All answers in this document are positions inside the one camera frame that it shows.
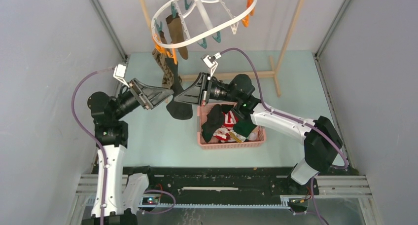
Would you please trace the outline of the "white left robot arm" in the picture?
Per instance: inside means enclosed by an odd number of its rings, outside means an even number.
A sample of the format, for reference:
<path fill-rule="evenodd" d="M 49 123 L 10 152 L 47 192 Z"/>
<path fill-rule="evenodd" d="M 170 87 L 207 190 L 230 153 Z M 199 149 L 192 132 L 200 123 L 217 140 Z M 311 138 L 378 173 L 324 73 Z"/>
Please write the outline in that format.
<path fill-rule="evenodd" d="M 171 89 L 149 86 L 137 79 L 126 92 L 108 96 L 95 92 L 87 100 L 94 122 L 98 148 L 98 183 L 91 217 L 83 225 L 136 225 L 138 203 L 143 193 L 155 190 L 156 181 L 143 173 L 134 175 L 134 185 L 122 191 L 122 161 L 128 147 L 128 124 L 122 118 L 138 107 L 151 110 L 173 95 Z"/>

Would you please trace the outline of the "brown argyle sock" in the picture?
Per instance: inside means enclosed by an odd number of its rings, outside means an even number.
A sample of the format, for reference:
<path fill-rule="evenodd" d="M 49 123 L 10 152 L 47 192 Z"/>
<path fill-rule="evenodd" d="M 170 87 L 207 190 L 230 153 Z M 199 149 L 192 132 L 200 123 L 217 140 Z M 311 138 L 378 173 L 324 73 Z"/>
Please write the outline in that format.
<path fill-rule="evenodd" d="M 162 87 L 170 89 L 174 84 L 174 74 L 166 62 L 166 55 L 160 53 L 157 49 L 152 51 L 153 59 L 163 71 Z"/>

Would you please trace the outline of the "red white striped sock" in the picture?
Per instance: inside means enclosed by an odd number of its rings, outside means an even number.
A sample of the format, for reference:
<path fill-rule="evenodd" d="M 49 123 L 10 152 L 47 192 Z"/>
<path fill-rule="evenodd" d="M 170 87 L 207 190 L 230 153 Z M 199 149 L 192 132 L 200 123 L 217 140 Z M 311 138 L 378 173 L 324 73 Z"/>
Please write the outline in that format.
<path fill-rule="evenodd" d="M 213 137 L 218 139 L 220 143 L 236 142 L 236 140 L 229 134 L 232 130 L 233 127 L 222 126 L 213 133 Z"/>
<path fill-rule="evenodd" d="M 229 111 L 224 114 L 223 126 L 225 126 L 226 128 L 232 128 L 237 122 L 238 119 L 232 111 Z"/>

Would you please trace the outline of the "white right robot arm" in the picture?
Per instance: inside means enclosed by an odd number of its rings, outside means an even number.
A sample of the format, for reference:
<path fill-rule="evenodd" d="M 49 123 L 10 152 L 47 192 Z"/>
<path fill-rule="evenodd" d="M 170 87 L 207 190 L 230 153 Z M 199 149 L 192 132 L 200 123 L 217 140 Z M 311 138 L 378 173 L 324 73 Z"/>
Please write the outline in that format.
<path fill-rule="evenodd" d="M 291 115 L 266 104 L 261 97 L 253 96 L 255 87 L 248 75 L 239 74 L 230 83 L 223 83 L 207 73 L 199 73 L 195 82 L 174 95 L 176 102 L 203 106 L 209 100 L 234 102 L 232 108 L 238 120 L 270 128 L 298 141 L 304 147 L 304 158 L 296 164 L 287 180 L 287 189 L 300 194 L 308 181 L 330 168 L 337 168 L 335 159 L 340 156 L 346 169 L 348 160 L 343 154 L 342 140 L 330 119 L 320 116 L 310 119 Z"/>

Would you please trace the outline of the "black sock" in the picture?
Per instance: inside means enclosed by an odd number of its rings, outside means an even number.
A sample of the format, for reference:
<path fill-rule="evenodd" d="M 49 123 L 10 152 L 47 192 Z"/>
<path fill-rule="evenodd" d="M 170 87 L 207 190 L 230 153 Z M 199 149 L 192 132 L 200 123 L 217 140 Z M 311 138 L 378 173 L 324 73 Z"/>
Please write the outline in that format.
<path fill-rule="evenodd" d="M 180 76 L 178 74 L 178 65 L 174 63 L 174 59 L 165 58 L 166 64 L 174 75 L 174 82 L 171 86 L 173 93 L 172 100 L 167 104 L 166 109 L 169 114 L 177 120 L 189 120 L 193 116 L 192 106 L 183 102 L 177 102 L 174 98 L 184 91 L 180 83 Z"/>
<path fill-rule="evenodd" d="M 224 112 L 220 104 L 214 105 L 207 114 L 207 120 L 201 126 L 202 137 L 206 143 L 209 143 L 215 131 L 224 123 Z"/>

